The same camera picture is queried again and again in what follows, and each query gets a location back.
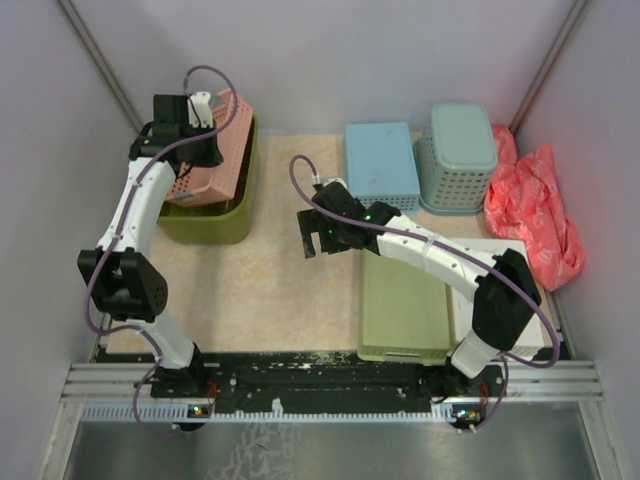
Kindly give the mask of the salmon pink perforated bin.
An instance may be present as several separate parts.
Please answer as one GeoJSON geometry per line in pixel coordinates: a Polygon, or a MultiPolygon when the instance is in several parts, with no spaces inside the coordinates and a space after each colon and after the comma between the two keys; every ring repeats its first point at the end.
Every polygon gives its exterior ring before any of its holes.
{"type": "Polygon", "coordinates": [[[253,119],[253,108],[238,94],[235,101],[230,89],[217,94],[220,104],[212,108],[217,126],[236,114],[230,125],[217,135],[223,163],[213,168],[193,168],[174,182],[165,200],[181,207],[198,207],[231,200],[236,193],[241,165],[253,119]]]}

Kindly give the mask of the light blue perforated bin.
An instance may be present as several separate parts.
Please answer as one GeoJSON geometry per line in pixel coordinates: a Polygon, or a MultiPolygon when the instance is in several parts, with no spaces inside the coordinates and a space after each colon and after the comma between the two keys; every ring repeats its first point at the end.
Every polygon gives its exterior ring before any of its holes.
{"type": "Polygon", "coordinates": [[[405,214],[419,210],[420,185],[408,124],[349,124],[343,137],[343,179],[366,208],[375,202],[405,214]]]}

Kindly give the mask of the olive green tub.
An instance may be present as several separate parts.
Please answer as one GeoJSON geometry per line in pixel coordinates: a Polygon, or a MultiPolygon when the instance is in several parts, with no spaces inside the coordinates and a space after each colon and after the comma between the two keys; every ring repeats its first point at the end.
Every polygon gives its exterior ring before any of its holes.
{"type": "Polygon", "coordinates": [[[157,225],[169,239],[183,245],[231,245],[249,235],[260,165],[256,123],[253,118],[234,198],[196,208],[165,203],[157,225]]]}

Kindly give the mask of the light green perforated bin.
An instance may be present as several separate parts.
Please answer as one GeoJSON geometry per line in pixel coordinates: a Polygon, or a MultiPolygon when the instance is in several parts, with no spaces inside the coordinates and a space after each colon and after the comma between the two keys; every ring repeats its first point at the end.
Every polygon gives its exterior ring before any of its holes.
{"type": "Polygon", "coordinates": [[[361,254],[357,355],[439,366],[451,349],[447,286],[398,260],[361,254]]]}

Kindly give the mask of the pale green perforated basket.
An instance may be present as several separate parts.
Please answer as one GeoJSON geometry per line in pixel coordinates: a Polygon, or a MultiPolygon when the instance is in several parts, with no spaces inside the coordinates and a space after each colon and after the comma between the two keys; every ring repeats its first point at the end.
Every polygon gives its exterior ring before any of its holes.
{"type": "Polygon", "coordinates": [[[420,204],[443,216],[478,214],[497,167],[486,110],[470,103],[442,103],[430,112],[414,143],[420,204]]]}

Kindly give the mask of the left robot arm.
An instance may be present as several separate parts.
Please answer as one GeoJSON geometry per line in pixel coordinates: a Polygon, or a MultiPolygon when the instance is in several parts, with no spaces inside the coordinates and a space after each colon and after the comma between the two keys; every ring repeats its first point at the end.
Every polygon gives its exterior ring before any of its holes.
{"type": "Polygon", "coordinates": [[[208,384],[201,353],[166,313],[168,283],[148,255],[160,210],[183,165],[212,167],[222,161],[207,92],[158,94],[153,118],[129,149],[124,191],[105,233],[77,265],[86,283],[86,307],[117,321],[155,352],[152,375],[172,393],[201,394],[208,384]]]}

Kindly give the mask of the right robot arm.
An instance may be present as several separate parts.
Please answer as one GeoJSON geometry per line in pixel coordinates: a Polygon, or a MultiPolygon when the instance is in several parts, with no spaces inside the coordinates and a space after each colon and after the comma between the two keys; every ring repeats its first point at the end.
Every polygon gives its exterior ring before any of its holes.
{"type": "Polygon", "coordinates": [[[303,218],[319,229],[322,250],[367,250],[416,267],[471,302],[471,327],[450,356],[448,387],[470,395],[494,357],[510,351],[534,316],[541,296],[525,257],[507,247],[496,254],[464,247],[415,223],[384,202],[368,207],[340,179],[313,183],[303,218]]]}

